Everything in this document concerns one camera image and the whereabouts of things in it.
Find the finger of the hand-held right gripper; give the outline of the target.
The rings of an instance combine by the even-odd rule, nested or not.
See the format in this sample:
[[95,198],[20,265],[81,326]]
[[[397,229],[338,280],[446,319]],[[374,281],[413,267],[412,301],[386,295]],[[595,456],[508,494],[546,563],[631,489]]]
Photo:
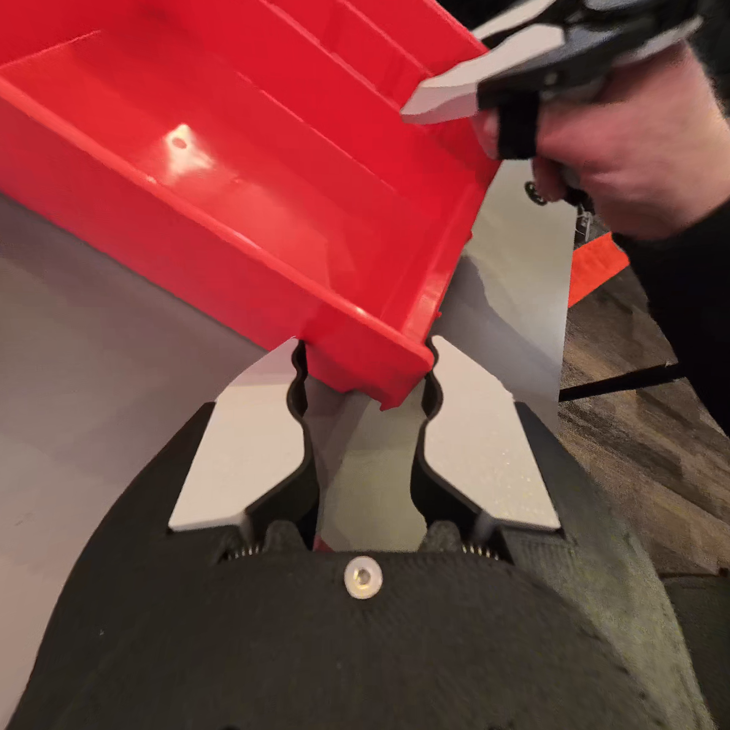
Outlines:
[[486,41],[505,33],[510,34],[533,23],[554,4],[555,1],[518,2],[474,29],[473,36],[479,41]]
[[401,108],[406,123],[434,124],[472,117],[478,112],[478,85],[560,48],[565,31],[559,25],[530,25],[493,50],[425,79]]

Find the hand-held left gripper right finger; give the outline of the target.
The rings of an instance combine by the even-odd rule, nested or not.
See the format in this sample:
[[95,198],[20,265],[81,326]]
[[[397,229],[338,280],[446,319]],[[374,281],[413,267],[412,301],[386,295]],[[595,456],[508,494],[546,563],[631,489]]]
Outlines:
[[427,529],[451,523],[465,543],[501,527],[561,529],[517,402],[502,382],[443,336],[428,341],[410,496]]

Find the person's right forearm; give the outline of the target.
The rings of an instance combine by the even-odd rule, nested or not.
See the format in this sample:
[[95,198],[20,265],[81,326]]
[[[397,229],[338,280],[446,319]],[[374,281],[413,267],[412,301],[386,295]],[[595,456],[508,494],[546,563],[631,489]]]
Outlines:
[[683,375],[729,435],[729,202],[665,240],[613,239]]

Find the orange plastic piece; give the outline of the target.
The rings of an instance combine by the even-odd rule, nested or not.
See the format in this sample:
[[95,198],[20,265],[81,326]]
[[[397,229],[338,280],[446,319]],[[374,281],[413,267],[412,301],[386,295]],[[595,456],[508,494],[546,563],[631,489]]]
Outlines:
[[571,260],[568,307],[576,305],[628,267],[628,257],[611,233],[575,248]]

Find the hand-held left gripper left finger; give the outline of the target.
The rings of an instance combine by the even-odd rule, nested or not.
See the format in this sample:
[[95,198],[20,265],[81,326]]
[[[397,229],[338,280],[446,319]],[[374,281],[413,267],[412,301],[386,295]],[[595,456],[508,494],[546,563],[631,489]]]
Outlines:
[[316,533],[320,504],[305,413],[305,343],[293,337],[217,397],[169,518],[173,532],[233,526],[264,539],[275,521]]

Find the red plastic bin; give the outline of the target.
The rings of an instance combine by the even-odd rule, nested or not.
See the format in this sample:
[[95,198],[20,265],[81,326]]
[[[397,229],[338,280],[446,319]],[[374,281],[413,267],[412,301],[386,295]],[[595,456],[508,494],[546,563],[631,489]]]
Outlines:
[[251,342],[400,405],[498,163],[405,123],[487,52],[437,2],[2,2],[1,188]]

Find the person's right hand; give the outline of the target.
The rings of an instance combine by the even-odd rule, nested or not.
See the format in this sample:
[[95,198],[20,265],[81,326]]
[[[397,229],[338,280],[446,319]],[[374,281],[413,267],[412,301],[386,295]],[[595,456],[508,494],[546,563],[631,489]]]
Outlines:
[[616,69],[591,103],[544,103],[536,130],[536,192],[563,199],[572,171],[614,233],[663,240],[728,200],[728,121],[686,41]]

